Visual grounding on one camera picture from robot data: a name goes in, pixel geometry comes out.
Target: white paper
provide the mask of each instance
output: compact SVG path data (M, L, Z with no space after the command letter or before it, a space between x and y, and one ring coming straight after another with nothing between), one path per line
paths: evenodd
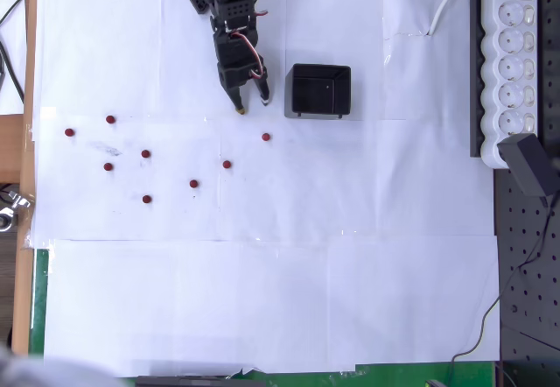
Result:
M449 362L472 347L498 297L493 236L392 237L329 249L331 357L355 363ZM500 306L461 360L500 355Z
M282 243L62 242L45 356L116 376L449 361L498 294L495 237ZM498 307L467 360L499 356Z
M50 270L45 356L116 376L354 368L329 362L325 249L57 242Z
M385 0L377 229L383 235L491 235L492 170L469 157L468 0Z
M16 2L16 0L0 0L0 18ZM27 39L25 29L25 1L21 1L11 14L0 25L0 41L10 57L11 65L21 88L25 90L25 56ZM5 76L0 86L0 115L22 114L24 104L14 86L8 69L3 68Z
M377 130L378 234L494 233L492 170L469 157L468 129L386 120Z

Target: electrical outlet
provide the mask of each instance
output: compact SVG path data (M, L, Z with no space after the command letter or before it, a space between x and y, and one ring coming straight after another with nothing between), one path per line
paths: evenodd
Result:
M480 21L486 33L481 50L485 114L480 128L482 160L508 168L498 143L517 133L537 133L536 0L481 0Z

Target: black box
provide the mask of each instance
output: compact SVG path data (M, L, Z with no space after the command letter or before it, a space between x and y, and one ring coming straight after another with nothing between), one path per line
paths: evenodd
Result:
M342 118L350 114L350 67L295 64L286 76L284 102L286 117Z

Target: black pegboard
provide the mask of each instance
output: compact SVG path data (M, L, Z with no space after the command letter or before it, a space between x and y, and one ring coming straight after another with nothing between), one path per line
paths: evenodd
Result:
M539 139L560 158L560 0L538 0ZM500 288L528 257L547 210L523 195L512 174L496 171L495 213ZM519 387L560 386L560 206L550 217L540 256L512 278L500 301L501 356Z
M560 385L560 351L507 327L501 336L504 370L518 387Z
M551 157L560 157L560 0L539 0L540 136Z

